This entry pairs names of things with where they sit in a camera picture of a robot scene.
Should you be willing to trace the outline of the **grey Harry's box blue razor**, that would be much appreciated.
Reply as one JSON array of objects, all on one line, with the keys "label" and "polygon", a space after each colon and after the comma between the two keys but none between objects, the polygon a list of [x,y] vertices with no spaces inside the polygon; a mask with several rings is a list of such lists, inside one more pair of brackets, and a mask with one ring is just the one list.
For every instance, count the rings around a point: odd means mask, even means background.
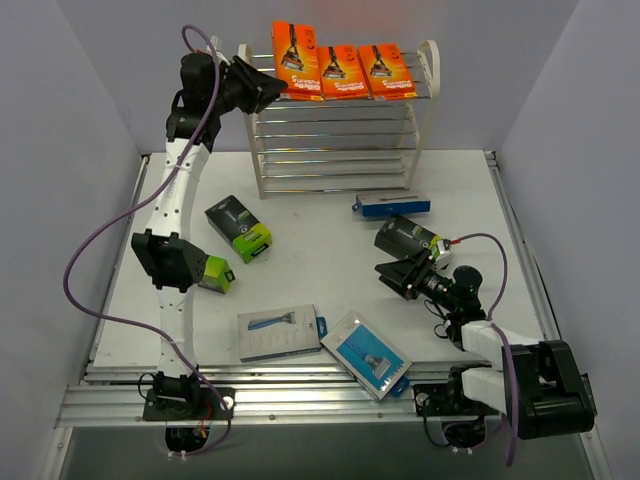
[{"label": "grey Harry's box blue razor", "polygon": [[238,314],[237,326],[244,363],[318,352],[328,331],[313,304]]}]

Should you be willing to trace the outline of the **orange Gillette Fusion5 razor box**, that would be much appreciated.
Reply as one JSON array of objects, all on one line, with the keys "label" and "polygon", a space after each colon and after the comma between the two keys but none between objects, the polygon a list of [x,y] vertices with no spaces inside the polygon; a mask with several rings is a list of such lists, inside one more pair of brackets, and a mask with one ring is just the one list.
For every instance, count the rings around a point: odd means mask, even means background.
[{"label": "orange Gillette Fusion5 razor box", "polygon": [[357,53],[374,100],[404,100],[417,96],[413,77],[395,43],[358,46]]}]

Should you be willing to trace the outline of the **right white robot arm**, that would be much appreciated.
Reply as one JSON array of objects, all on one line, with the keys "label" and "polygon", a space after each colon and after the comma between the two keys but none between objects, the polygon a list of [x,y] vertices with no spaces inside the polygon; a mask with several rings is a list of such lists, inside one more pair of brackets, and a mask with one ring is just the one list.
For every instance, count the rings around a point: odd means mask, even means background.
[{"label": "right white robot arm", "polygon": [[444,276],[424,253],[375,270],[402,298],[424,297],[445,310],[448,340],[481,358],[478,366],[454,371],[455,380],[443,390],[450,409],[464,413],[484,404],[505,415],[521,440],[594,427],[597,409],[588,377],[580,373],[569,344],[525,337],[490,320],[479,299],[483,277],[476,268],[458,266]]}]

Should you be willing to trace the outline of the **small orange Gillette razor box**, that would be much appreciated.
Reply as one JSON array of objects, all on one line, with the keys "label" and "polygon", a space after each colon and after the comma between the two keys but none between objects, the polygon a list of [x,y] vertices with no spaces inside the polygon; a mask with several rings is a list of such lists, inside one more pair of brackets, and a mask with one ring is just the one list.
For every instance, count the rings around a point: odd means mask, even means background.
[{"label": "small orange Gillette razor box", "polygon": [[287,100],[323,101],[315,29],[274,21],[271,39],[275,76],[287,84],[281,96]]}]

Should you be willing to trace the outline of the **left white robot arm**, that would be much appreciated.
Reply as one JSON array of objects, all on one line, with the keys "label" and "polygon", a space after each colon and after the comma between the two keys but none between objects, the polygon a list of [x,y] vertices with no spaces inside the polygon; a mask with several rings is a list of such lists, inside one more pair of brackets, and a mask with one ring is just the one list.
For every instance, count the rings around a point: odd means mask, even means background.
[{"label": "left white robot arm", "polygon": [[146,421],[196,420],[221,408],[198,377],[194,352],[194,294],[208,256],[190,241],[193,204],[222,116],[235,109],[259,113],[287,87],[239,57],[217,63],[202,52],[182,58],[180,78],[166,121],[163,189],[143,232],[131,238],[156,289],[162,333],[157,372],[145,395]]}]

